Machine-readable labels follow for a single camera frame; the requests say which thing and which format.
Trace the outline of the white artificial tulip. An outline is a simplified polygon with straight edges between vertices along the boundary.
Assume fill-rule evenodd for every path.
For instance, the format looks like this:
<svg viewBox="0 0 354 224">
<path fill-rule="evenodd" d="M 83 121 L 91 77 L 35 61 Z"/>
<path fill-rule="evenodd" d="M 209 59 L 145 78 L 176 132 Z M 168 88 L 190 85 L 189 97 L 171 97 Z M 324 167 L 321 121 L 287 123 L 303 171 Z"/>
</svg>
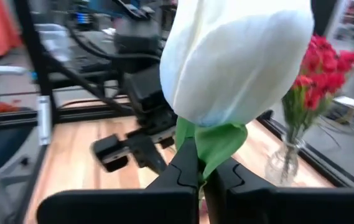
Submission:
<svg viewBox="0 0 354 224">
<path fill-rule="evenodd" d="M 160 62 L 177 115 L 176 145 L 194 138 L 202 179 L 245 142 L 246 125 L 282 99 L 314 28 L 310 0 L 179 0 Z"/>
</svg>

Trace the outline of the clear glass vase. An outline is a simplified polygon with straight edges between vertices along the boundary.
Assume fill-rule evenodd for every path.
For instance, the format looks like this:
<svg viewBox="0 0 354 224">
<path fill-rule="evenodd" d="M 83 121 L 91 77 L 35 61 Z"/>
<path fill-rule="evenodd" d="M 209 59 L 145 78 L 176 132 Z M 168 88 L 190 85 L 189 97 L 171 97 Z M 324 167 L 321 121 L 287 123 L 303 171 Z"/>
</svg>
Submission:
<svg viewBox="0 0 354 224">
<path fill-rule="evenodd" d="M 271 154 L 266 163 L 265 179 L 276 186 L 291 186 L 299 169 L 299 152 L 303 147 L 303 140 L 289 139 L 283 135 L 282 145 Z"/>
</svg>

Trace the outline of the silver metal bracket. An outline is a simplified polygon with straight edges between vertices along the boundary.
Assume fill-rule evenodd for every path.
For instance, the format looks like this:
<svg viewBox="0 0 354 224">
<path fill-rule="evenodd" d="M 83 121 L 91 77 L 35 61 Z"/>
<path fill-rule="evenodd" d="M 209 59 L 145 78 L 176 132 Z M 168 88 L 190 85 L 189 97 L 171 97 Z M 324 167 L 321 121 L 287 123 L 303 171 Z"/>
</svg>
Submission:
<svg viewBox="0 0 354 224">
<path fill-rule="evenodd" d="M 37 97 L 37 129 L 39 145 L 49 145 L 52 135 L 52 112 L 49 96 Z"/>
</svg>

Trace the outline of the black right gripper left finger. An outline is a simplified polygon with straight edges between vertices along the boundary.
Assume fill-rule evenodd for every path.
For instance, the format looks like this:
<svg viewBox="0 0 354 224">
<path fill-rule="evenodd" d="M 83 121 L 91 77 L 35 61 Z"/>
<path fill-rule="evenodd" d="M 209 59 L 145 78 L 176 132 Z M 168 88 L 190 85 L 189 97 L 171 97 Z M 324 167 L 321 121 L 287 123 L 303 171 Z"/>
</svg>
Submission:
<svg viewBox="0 0 354 224">
<path fill-rule="evenodd" d="M 47 197 L 37 224 L 199 224 L 198 156 L 187 138 L 145 189 L 66 190 Z"/>
</svg>

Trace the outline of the clear plastic bin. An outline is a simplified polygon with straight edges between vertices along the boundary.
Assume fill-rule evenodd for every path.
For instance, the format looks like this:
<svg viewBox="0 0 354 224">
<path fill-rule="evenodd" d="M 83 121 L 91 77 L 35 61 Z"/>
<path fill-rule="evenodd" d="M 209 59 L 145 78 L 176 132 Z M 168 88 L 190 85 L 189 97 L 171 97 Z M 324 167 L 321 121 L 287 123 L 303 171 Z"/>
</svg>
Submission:
<svg viewBox="0 0 354 224">
<path fill-rule="evenodd" d="M 71 60 L 70 39 L 67 29 L 58 24 L 36 24 L 40 41 L 45 49 L 60 62 Z"/>
</svg>

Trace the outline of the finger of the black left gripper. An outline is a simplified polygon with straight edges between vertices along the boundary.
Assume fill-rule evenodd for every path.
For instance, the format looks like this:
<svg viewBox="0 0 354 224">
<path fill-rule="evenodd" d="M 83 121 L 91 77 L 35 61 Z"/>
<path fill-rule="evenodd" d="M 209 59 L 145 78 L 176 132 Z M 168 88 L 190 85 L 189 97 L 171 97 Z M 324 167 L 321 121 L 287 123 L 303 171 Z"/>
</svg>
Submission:
<svg viewBox="0 0 354 224">
<path fill-rule="evenodd" d="M 93 142 L 91 151 L 98 163 L 109 173 L 126 167 L 129 162 L 130 150 L 116 134 Z"/>
<path fill-rule="evenodd" d="M 129 133 L 129 149 L 139 168 L 147 167 L 156 174 L 166 170 L 165 160 L 146 134 Z"/>
</svg>

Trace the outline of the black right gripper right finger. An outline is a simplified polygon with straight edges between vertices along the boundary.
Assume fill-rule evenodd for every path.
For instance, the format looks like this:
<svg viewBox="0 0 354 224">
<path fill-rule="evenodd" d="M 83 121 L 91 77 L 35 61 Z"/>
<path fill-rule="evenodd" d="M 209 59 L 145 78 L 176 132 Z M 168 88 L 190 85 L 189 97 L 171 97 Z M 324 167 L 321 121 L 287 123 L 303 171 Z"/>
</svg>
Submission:
<svg viewBox="0 0 354 224">
<path fill-rule="evenodd" d="M 354 188 L 276 187 L 233 158 L 204 192 L 210 224 L 354 224 Z"/>
</svg>

